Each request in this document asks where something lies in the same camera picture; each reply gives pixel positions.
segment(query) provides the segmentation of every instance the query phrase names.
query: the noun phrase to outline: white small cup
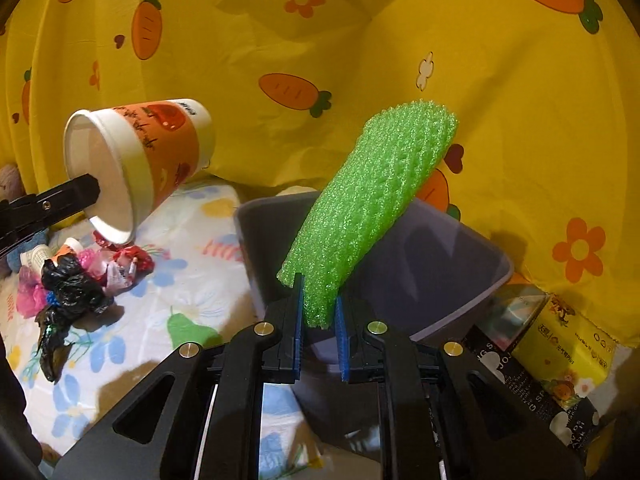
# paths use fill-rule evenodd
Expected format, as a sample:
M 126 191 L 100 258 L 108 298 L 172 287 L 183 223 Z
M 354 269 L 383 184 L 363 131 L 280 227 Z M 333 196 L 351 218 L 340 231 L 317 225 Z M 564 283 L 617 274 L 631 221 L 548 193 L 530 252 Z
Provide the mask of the white small cup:
M 33 249 L 20 254 L 20 263 L 24 266 L 31 267 L 38 276 L 42 274 L 42 267 L 45 260 L 53 257 L 53 251 L 47 245 L 36 245 Z
M 209 165 L 214 133 L 204 106 L 172 99 L 78 110 L 64 143 L 67 176 L 89 173 L 100 185 L 87 218 L 108 241 L 125 244 L 185 179 Z

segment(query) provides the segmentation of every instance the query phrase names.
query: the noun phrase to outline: black plastic bag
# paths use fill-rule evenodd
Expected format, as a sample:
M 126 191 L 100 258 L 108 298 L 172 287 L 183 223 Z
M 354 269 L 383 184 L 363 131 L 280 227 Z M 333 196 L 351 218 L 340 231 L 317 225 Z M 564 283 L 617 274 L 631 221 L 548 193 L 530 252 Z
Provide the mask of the black plastic bag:
M 60 256 L 58 266 L 46 260 L 42 267 L 42 286 L 56 295 L 60 314 L 71 322 L 87 312 L 101 314 L 113 303 L 100 283 L 84 272 L 74 254 Z
M 62 367 L 71 350 L 65 346 L 65 338 L 69 333 L 71 321 L 57 312 L 57 307 L 48 306 L 36 316 L 40 327 L 38 351 L 40 352 L 40 368 L 47 381 L 52 383 L 60 378 Z
M 113 303 L 113 298 L 105 295 L 100 283 L 82 270 L 74 254 L 60 256 L 58 266 L 46 260 L 42 267 L 42 286 L 53 292 L 59 303 L 36 316 L 40 326 L 40 368 L 47 381 L 55 382 L 71 349 L 71 345 L 65 345 L 71 324 L 87 312 L 101 314 Z

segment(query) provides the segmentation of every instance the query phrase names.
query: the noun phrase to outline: plastic container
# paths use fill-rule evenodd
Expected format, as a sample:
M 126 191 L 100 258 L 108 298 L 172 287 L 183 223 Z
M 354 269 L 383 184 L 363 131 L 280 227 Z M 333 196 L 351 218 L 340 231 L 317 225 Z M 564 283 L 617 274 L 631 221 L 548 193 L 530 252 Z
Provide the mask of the plastic container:
M 289 293 L 276 274 L 317 197 L 316 192 L 263 198 L 236 211 L 258 316 Z M 356 266 L 348 285 L 379 319 L 436 346 L 464 337 L 512 273 L 513 264 L 499 248 L 414 200 Z M 371 456 L 364 441 L 378 423 L 375 385 L 341 382 L 331 330 L 306 329 L 303 359 L 294 392 L 312 429 L 324 442 Z
M 116 244 L 129 242 L 162 201 L 208 166 L 213 148 L 211 117 L 193 99 L 78 110 L 65 128 L 66 174 L 98 180 L 100 196 L 85 214 Z

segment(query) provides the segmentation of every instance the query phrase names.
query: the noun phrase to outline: plastic bag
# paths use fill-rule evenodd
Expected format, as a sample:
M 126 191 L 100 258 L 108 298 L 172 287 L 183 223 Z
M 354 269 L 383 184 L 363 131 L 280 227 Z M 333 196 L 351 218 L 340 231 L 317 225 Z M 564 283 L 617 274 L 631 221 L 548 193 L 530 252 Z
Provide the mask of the plastic bag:
M 22 266 L 18 273 L 18 292 L 15 297 L 15 309 L 24 319 L 35 316 L 41 310 L 33 298 L 37 275 L 27 266 Z
M 94 259 L 86 270 L 87 274 L 94 280 L 98 280 L 101 285 L 106 283 L 105 273 L 107 272 L 109 262 L 113 260 L 114 254 L 113 251 L 100 249 L 95 253 Z
M 40 327 L 38 351 L 40 368 L 47 381 L 55 382 L 60 377 L 71 345 L 65 345 L 65 337 L 71 327 L 71 321 L 56 307 L 49 306 L 36 316 Z
M 107 294 L 115 295 L 118 291 L 129 288 L 136 277 L 136 258 L 129 260 L 126 266 L 121 266 L 118 262 L 109 262 L 106 275 L 107 285 L 104 291 Z
M 94 231 L 94 240 L 95 240 L 95 243 L 97 243 L 103 249 L 107 249 L 113 252 L 119 251 L 126 247 L 126 245 L 111 243 L 104 236 L 102 236 L 98 231 Z
M 85 249 L 78 253 L 78 261 L 84 270 L 88 270 L 94 262 L 97 252 L 93 249 Z
M 60 256 L 58 266 L 47 260 L 42 268 L 42 285 L 56 295 L 60 304 L 56 311 L 71 322 L 86 312 L 100 314 L 113 303 L 100 283 L 82 270 L 74 254 Z
M 153 272 L 155 263 L 151 256 L 137 245 L 125 247 L 113 255 L 113 259 L 122 267 L 127 267 L 132 260 L 136 260 L 136 270 L 139 272 Z

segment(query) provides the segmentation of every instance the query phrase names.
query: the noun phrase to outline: green pear print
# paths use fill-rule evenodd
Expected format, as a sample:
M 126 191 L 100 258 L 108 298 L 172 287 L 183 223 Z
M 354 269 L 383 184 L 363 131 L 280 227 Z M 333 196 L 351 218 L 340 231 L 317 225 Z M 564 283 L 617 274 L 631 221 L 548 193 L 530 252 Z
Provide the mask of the green pear print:
M 215 329 L 196 324 L 184 314 L 174 314 L 173 311 L 166 321 L 166 330 L 171 337 L 171 345 L 174 350 L 181 344 L 191 341 L 200 343 L 204 348 L 223 342 L 222 337 Z

